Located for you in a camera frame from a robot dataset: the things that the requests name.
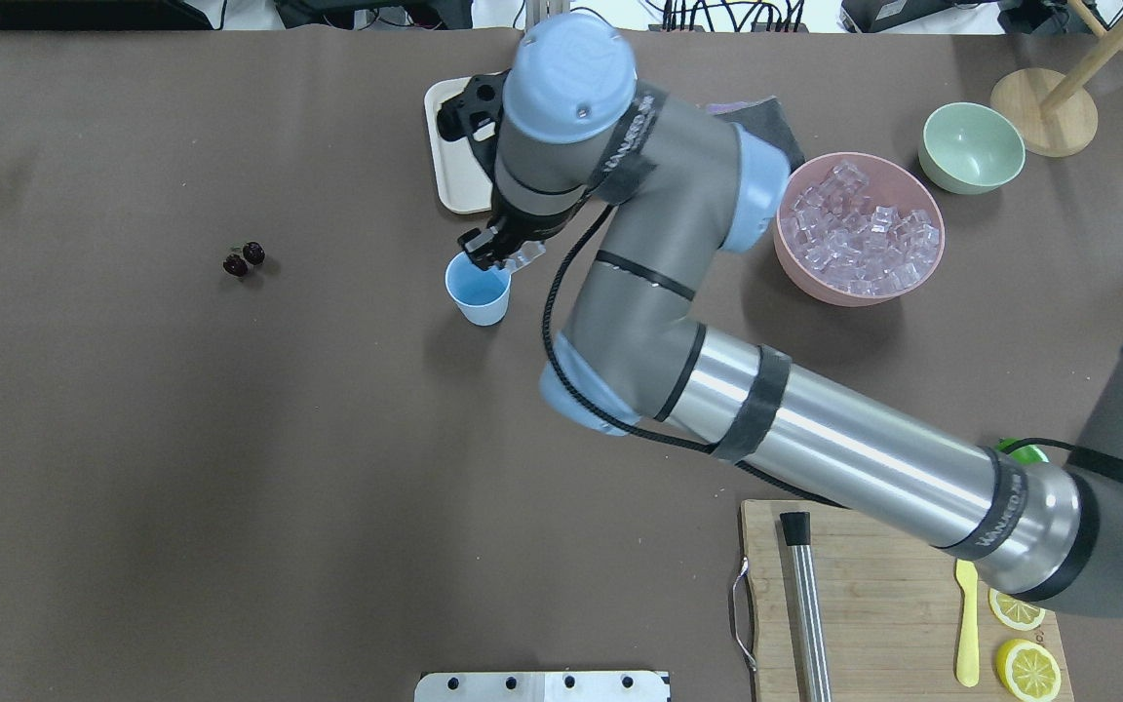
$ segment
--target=yellow knife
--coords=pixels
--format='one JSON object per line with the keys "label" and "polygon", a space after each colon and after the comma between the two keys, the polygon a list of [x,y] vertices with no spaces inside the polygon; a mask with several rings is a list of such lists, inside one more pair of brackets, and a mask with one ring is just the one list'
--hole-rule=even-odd
{"label": "yellow knife", "polygon": [[956,560],[956,582],[965,594],[965,609],[959,619],[959,644],[956,646],[956,680],[965,687],[977,684],[977,568],[970,560]]}

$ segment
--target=black berry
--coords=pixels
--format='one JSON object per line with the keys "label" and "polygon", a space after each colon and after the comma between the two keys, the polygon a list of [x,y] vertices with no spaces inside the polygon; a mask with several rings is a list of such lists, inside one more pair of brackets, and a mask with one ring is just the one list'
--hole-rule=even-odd
{"label": "black berry", "polygon": [[245,258],[232,254],[223,259],[223,270],[230,272],[230,274],[240,277],[249,272],[249,266],[246,265]]}
{"label": "black berry", "polygon": [[246,257],[246,262],[250,262],[255,266],[262,266],[263,262],[267,259],[267,253],[263,252],[263,245],[258,244],[257,240],[250,240],[249,244],[246,244],[240,249],[240,254]]}

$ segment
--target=lemon slice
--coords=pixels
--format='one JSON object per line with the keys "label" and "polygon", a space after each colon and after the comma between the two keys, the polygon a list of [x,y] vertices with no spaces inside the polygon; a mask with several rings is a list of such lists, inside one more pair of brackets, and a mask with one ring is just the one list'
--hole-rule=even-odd
{"label": "lemon slice", "polygon": [[1012,639],[994,654],[999,683],[1022,702],[1049,702],[1060,694],[1060,665],[1033,640]]}
{"label": "lemon slice", "polygon": [[1033,631],[1047,618],[1047,610],[1005,595],[994,587],[990,587],[989,600],[995,618],[1017,631]]}

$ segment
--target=mint green bowl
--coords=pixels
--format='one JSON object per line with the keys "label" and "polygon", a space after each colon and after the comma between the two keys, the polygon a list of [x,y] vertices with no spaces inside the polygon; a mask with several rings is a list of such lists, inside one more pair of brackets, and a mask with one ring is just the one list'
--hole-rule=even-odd
{"label": "mint green bowl", "polygon": [[1025,165],[1025,145],[1015,126],[973,102],[937,108],[922,130],[917,155],[930,180],[959,195],[993,191]]}

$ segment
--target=blue cup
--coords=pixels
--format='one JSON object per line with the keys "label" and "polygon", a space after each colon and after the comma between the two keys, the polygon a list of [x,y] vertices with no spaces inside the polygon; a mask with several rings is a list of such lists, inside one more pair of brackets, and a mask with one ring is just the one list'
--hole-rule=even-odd
{"label": "blue cup", "polygon": [[465,253],[456,255],[445,268],[445,289],[472,323],[494,325],[509,308],[509,271],[481,270]]}

